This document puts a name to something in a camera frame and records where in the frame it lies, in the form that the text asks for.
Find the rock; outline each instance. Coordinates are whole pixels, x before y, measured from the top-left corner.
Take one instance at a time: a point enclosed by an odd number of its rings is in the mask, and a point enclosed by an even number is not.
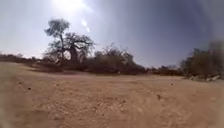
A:
[[[160,95],[157,95],[157,98],[160,100],[161,99],[161,96]]]

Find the sky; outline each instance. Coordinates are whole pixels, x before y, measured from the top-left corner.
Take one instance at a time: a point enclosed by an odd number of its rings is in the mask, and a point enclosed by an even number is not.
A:
[[[94,40],[114,42],[144,66],[178,64],[194,48],[223,39],[223,0],[1,0],[0,51],[41,57],[52,18]]]

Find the dirt ground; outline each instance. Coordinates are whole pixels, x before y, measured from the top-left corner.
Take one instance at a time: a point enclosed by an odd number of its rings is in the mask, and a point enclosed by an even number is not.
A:
[[[54,75],[0,63],[0,128],[218,128],[221,85],[180,77]]]

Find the treeline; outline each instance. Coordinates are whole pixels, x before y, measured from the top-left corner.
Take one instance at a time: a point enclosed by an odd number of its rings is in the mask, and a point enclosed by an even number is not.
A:
[[[52,19],[45,30],[53,38],[42,59],[23,58],[22,55],[0,54],[0,61],[35,63],[50,71],[78,70],[99,74],[156,74],[169,76],[200,76],[209,78],[224,76],[224,42],[210,43],[207,50],[194,49],[189,57],[177,66],[146,68],[137,64],[126,50],[114,44],[102,51],[92,52],[95,43],[85,35],[68,32],[70,23],[63,19]]]
[[[207,50],[194,49],[193,53],[180,64],[186,77],[210,78],[224,76],[224,42],[211,42]]]
[[[24,58],[22,54],[13,55],[0,53],[0,61],[32,64],[37,62],[38,60],[40,59],[36,59],[35,57]]]

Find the sandy ground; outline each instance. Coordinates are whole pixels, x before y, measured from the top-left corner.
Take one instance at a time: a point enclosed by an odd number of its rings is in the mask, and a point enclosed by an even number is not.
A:
[[[222,81],[53,75],[0,63],[0,128],[223,128]]]

